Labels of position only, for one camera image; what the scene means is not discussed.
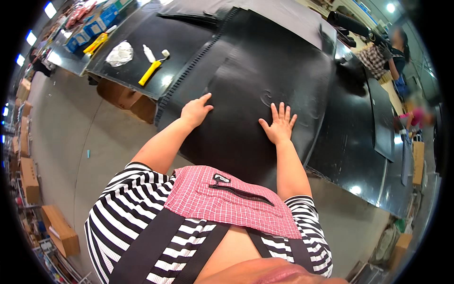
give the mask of zipper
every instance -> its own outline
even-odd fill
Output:
[[[239,190],[239,189],[236,189],[234,187],[224,186],[224,185],[217,185],[217,183],[214,184],[214,185],[209,185],[208,187],[209,188],[214,188],[214,189],[225,190],[225,191],[228,191],[230,193],[235,194],[236,196],[238,196],[240,198],[247,199],[247,200],[252,200],[252,201],[263,202],[263,203],[269,204],[269,205],[274,207],[274,204],[271,201],[269,201],[266,197],[263,197],[263,196],[260,196],[260,195],[257,195],[257,194],[253,194],[253,193],[249,193],[249,192],[246,192],[246,191],[243,191],[243,190]]]

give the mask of hand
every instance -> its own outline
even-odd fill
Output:
[[[180,118],[193,129],[202,124],[208,112],[214,109],[212,105],[205,105],[211,98],[211,93],[201,96],[199,99],[191,100],[181,110]]]
[[[388,48],[388,45],[385,44],[384,42],[380,43],[380,45],[378,46],[378,49],[380,50],[381,54],[383,55],[383,58],[386,61],[389,61],[391,58],[393,58],[393,54],[391,53],[390,49]]]
[[[296,115],[290,120],[290,106],[284,111],[284,103],[279,104],[279,113],[277,112],[276,105],[271,104],[271,114],[273,116],[273,123],[268,126],[268,123],[260,118],[258,122],[263,127],[268,139],[274,144],[278,145],[283,141],[290,140],[291,130],[295,125]]]

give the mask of pink shirt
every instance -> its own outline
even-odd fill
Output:
[[[412,111],[412,113],[413,113],[414,117],[413,117],[413,119],[411,121],[411,125],[415,126],[415,125],[417,125],[418,123],[420,123],[422,121],[423,116],[424,116],[424,111],[423,111],[422,108],[419,107],[419,108],[414,109]],[[410,112],[407,112],[404,115],[399,115],[399,118],[404,118],[404,117],[408,117],[408,116],[410,116]]]

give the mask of yellow handle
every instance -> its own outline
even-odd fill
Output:
[[[94,51],[101,45],[101,43],[105,42],[106,40],[107,34],[106,33],[100,34],[92,44],[90,44],[86,49],[84,49],[84,53],[93,55]]]
[[[142,76],[142,78],[139,81],[139,85],[143,86],[147,82],[148,78],[150,78],[151,74],[156,70],[161,65],[160,61],[155,61],[153,64],[151,64],[150,68],[148,68],[147,72]]]

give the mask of label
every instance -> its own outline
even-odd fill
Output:
[[[106,30],[106,24],[104,23],[104,21],[101,19],[101,18],[98,18],[96,20],[96,23],[99,25],[99,27],[101,28],[101,30]]]
[[[91,26],[91,31],[92,31],[93,34],[95,34],[95,35],[101,33],[101,29],[99,28],[99,26],[98,26],[97,24],[94,24],[93,26]]]
[[[83,45],[86,42],[86,40],[80,35],[76,36],[76,40],[80,45]]]
[[[214,174],[213,179],[217,182],[223,182],[223,183],[230,183],[230,179],[226,178],[225,176],[222,176],[220,174]]]

